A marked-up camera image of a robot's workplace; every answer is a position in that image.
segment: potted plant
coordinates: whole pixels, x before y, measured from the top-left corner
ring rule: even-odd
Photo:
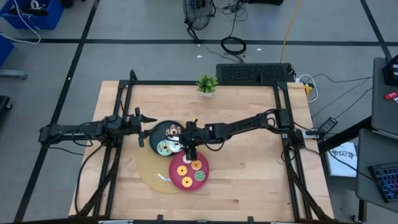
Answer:
[[[199,77],[199,82],[197,84],[201,96],[211,97],[214,91],[216,91],[218,82],[216,77],[206,74]]]

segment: wooden tabletop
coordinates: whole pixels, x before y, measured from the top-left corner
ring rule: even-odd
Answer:
[[[303,85],[289,83],[288,87],[295,122],[312,127]],[[276,107],[273,89],[268,86],[218,86],[212,98],[201,97],[196,89],[190,85],[134,85],[129,111],[140,107],[141,113],[158,121],[197,118],[200,127],[205,123],[231,123]],[[118,82],[103,82],[93,120],[112,114],[117,91]],[[155,124],[145,124],[144,129]],[[307,148],[318,150],[316,141],[305,143]],[[84,158],[95,148],[87,148]],[[162,214],[165,220],[246,221],[248,216],[258,222],[294,220],[279,135],[258,129],[232,137],[222,150],[209,152],[208,182],[196,192],[177,194],[156,192],[143,183],[136,169],[138,149],[137,136],[124,138],[111,218],[154,220]],[[98,186],[104,151],[95,154],[83,170],[79,208]],[[304,150],[301,155],[308,191],[333,217],[319,156]],[[302,196],[296,191],[300,216],[305,217]],[[104,213],[107,196],[106,189],[100,214]],[[73,206],[70,213],[75,214]]]

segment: white paper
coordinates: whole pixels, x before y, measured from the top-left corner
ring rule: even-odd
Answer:
[[[355,146],[352,142],[346,142],[332,150],[330,150],[337,159],[349,164],[356,169],[358,158],[356,156]],[[356,177],[356,171],[345,164],[337,161],[333,156],[326,153],[328,161],[329,175],[340,177]]]

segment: green donut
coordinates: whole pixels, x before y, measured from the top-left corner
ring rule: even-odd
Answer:
[[[195,172],[195,179],[197,181],[203,181],[205,178],[206,178],[206,175],[202,170],[198,170]]]

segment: electric fan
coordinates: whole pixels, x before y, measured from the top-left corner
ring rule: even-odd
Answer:
[[[210,18],[216,14],[216,6],[213,0],[182,0],[182,7],[187,31],[198,42],[195,30],[201,30],[209,24]]]

